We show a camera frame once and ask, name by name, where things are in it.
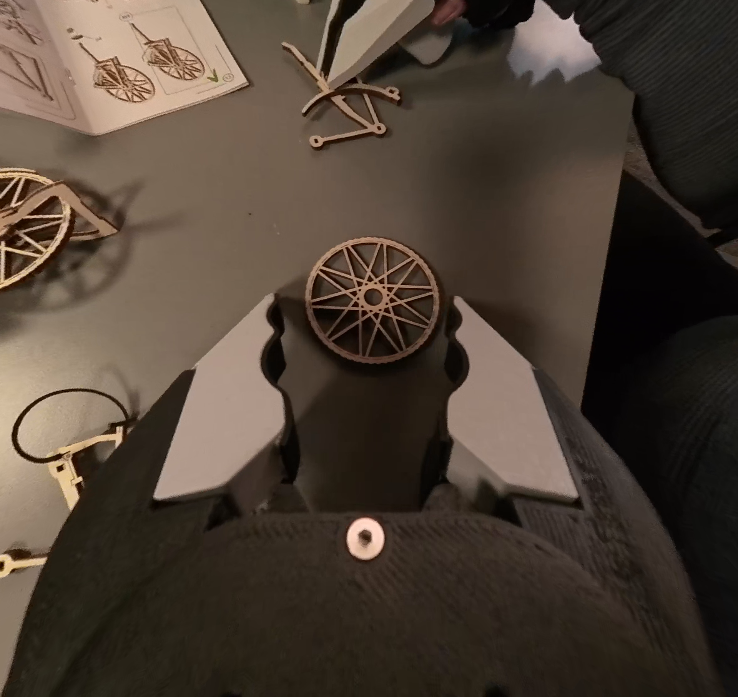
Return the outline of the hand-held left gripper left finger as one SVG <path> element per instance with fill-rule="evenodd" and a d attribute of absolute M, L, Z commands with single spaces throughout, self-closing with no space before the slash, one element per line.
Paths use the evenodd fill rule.
<path fill-rule="evenodd" d="M 260 509 L 293 483 L 300 443 L 286 368 L 278 295 L 266 295 L 193 368 L 153 490 L 155 502 L 224 496 Z"/>

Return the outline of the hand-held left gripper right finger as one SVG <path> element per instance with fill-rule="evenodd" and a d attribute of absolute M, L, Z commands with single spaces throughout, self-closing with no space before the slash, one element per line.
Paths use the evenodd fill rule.
<path fill-rule="evenodd" d="M 459 296 L 447 336 L 446 479 L 481 508 L 513 496 L 578 503 L 530 362 Z"/>

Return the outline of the wooden fork frame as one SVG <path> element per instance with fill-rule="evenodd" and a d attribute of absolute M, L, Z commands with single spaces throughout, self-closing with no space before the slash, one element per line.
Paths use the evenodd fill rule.
<path fill-rule="evenodd" d="M 365 83 L 359 76 L 352 78 L 348 82 L 332 86 L 328 83 L 325 75 L 319 72 L 317 67 L 296 46 L 283 41 L 281 47 L 304 69 L 318 90 L 318 93 L 301 109 L 301 116 L 308 118 L 315 109 L 323 104 L 329 104 L 355 125 L 354 130 L 343 133 L 327 136 L 310 136 L 309 146 L 311 148 L 321 150 L 333 143 L 369 136 L 381 138 L 387 134 L 387 126 L 380 120 L 373 100 L 377 98 L 393 103 L 396 106 L 400 105 L 402 97 L 397 87 L 391 85 L 382 87 L 372 83 Z M 347 99 L 351 96 L 358 96 L 364 101 L 367 111 L 366 115 L 360 114 L 350 105 Z"/>

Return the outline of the wooden spoked wheel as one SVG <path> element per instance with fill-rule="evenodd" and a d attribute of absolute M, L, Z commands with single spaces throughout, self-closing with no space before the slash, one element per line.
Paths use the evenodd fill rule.
<path fill-rule="evenodd" d="M 344 241 L 328 250 L 306 282 L 306 315 L 317 339 L 341 359 L 365 366 L 397 363 L 436 333 L 444 293 L 415 250 L 384 237 Z"/>

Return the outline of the person's right forearm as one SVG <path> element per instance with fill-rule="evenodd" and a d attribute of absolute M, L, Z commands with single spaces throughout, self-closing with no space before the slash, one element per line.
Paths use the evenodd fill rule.
<path fill-rule="evenodd" d="M 737 0 L 543 0 L 573 18 L 661 185 L 707 229 L 736 226 Z"/>

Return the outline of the small wooden link part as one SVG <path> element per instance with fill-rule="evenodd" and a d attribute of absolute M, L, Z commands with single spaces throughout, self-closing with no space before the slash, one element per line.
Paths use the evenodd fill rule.
<path fill-rule="evenodd" d="M 29 569 L 41 568 L 48 558 L 48 551 L 34 552 L 26 549 L 11 549 L 1 553 L 1 579 Z"/>

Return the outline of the partly built wooden model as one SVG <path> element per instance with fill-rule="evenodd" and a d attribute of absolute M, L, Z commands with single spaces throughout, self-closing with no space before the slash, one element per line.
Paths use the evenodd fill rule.
<path fill-rule="evenodd" d="M 1 169 L 2 290 L 49 267 L 72 242 L 97 241 L 118 232 L 65 182 L 32 169 Z"/>

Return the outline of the person's lap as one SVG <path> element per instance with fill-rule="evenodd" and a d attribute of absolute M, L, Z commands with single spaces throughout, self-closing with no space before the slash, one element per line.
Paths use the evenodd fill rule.
<path fill-rule="evenodd" d="M 736 316 L 673 336 L 649 384 L 659 508 L 691 578 L 725 693 L 736 695 Z"/>

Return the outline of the white instruction booklet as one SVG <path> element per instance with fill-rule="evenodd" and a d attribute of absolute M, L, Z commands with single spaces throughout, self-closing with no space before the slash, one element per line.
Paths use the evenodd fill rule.
<path fill-rule="evenodd" d="M 200 0 L 1 0 L 1 107 L 99 136 L 249 86 Z"/>

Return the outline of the wooden bracket with rubber band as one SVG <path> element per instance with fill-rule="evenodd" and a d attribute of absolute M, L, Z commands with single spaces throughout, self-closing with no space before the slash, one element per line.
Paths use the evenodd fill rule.
<path fill-rule="evenodd" d="M 23 421 L 27 415 L 37 406 L 54 397 L 71 394 L 89 394 L 101 397 L 112 403 L 122 414 L 120 421 L 111 422 L 106 430 L 76 443 L 58 447 L 58 449 L 46 456 L 33 456 L 25 451 L 20 440 L 20 431 Z M 42 394 L 26 405 L 15 417 L 10 434 L 10 443 L 15 454 L 24 462 L 46 467 L 49 474 L 56 480 L 60 491 L 65 499 L 69 510 L 73 510 L 79 502 L 82 492 L 86 489 L 86 477 L 78 469 L 78 456 L 93 451 L 101 444 L 110 444 L 111 449 L 116 451 L 127 439 L 129 431 L 136 425 L 137 416 L 132 415 L 125 405 L 113 395 L 94 388 L 61 388 Z"/>

